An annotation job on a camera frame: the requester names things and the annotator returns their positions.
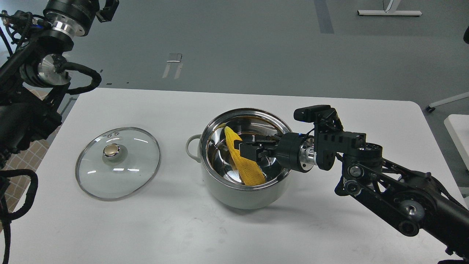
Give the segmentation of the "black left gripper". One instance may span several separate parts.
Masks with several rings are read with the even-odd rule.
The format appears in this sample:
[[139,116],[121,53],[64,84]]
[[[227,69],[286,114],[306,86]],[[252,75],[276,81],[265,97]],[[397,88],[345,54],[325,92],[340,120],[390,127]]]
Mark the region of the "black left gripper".
[[97,0],[49,0],[43,16],[52,25],[52,30],[64,33],[69,37],[87,36],[95,16],[99,22],[111,22],[117,8],[118,0],[106,0],[99,10]]

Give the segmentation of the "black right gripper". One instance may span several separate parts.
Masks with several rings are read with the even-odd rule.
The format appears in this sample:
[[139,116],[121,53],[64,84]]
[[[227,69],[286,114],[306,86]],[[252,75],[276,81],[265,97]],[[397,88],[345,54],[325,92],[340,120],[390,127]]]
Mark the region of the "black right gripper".
[[284,135],[240,135],[240,156],[260,162],[272,157],[281,167],[297,172],[309,172],[315,165],[314,138],[308,134],[289,132]]

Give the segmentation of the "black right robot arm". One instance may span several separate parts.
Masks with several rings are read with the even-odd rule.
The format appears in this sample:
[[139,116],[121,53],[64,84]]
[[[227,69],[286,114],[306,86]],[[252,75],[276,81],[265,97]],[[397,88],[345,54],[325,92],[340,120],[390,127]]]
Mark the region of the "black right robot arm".
[[382,147],[365,137],[353,132],[287,133],[254,142],[235,140],[234,147],[241,157],[274,157],[282,167],[298,172],[308,172],[309,164],[326,171],[339,160],[337,195],[353,197],[405,236],[425,230],[446,245],[447,254],[459,256],[458,263],[467,264],[468,209],[430,172],[384,159]]

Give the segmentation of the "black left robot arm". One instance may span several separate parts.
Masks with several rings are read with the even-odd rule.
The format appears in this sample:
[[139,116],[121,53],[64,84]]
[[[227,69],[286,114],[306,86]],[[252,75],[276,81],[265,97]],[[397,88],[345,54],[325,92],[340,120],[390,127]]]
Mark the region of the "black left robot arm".
[[[10,260],[11,223],[32,207],[38,177],[32,169],[5,170],[13,154],[45,140],[62,124],[57,112],[65,95],[94,90],[101,75],[90,67],[69,62],[64,52],[74,46],[73,38],[87,36],[95,18],[110,22],[119,6],[107,0],[49,0],[42,15],[16,11],[1,12],[5,32],[1,38],[10,54],[0,74],[1,225],[5,239],[3,263]],[[30,179],[25,202],[15,212],[7,208],[5,192],[10,179]]]

